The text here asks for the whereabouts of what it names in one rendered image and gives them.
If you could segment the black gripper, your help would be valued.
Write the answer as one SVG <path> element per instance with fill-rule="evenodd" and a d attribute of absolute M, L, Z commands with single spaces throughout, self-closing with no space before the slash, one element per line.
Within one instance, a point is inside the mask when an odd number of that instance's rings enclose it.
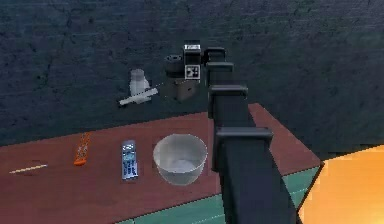
<path fill-rule="evenodd" d="M 145 98 L 157 95 L 161 89 L 165 97 L 169 97 L 178 102 L 191 98 L 197 91 L 200 84 L 199 79 L 187 79 L 185 77 L 185 64 L 181 55 L 168 55 L 164 58 L 164 71 L 166 81 L 145 90 L 142 93 L 130 96 L 118 101 L 119 106 L 130 103 L 137 103 Z"/>

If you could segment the white shaker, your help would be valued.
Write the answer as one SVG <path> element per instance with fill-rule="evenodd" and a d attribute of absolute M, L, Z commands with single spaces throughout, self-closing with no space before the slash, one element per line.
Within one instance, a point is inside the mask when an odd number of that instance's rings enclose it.
<path fill-rule="evenodd" d="M 133 69 L 130 79 L 130 93 L 132 96 L 145 92 L 149 89 L 149 82 L 145 77 L 145 72 L 142 69 Z"/>

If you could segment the silver blue remote control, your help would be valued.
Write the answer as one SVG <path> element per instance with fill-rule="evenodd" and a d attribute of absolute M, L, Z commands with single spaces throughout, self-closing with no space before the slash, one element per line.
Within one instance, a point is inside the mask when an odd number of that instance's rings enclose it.
<path fill-rule="evenodd" d="M 126 140 L 121 145 L 122 179 L 138 177 L 136 144 L 134 140 Z"/>

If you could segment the white bowl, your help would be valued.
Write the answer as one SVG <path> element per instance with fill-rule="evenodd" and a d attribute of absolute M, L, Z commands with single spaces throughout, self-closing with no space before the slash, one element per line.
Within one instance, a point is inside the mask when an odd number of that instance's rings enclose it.
<path fill-rule="evenodd" d="M 196 181 L 207 157 L 205 143 L 191 134 L 168 135 L 153 150 L 153 160 L 159 174 L 175 186 L 187 186 Z"/>

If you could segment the yellow pencil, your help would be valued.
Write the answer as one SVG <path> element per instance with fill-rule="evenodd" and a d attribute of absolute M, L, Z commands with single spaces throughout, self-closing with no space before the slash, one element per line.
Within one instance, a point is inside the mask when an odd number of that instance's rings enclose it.
<path fill-rule="evenodd" d="M 46 167 L 48 167 L 48 164 L 41 164 L 41 165 L 37 165 L 37 166 L 26 167 L 26 168 L 21 168 L 21 169 L 17 169 L 17 170 L 12 170 L 12 171 L 9 171 L 9 174 L 23 173 L 23 172 L 37 170 L 37 169 L 46 168 Z"/>

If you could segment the orange block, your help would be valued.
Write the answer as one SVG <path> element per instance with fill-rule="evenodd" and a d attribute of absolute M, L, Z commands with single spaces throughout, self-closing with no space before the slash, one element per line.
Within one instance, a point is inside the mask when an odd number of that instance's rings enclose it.
<path fill-rule="evenodd" d="M 326 160 L 299 215 L 303 224 L 384 224 L 384 145 Z"/>

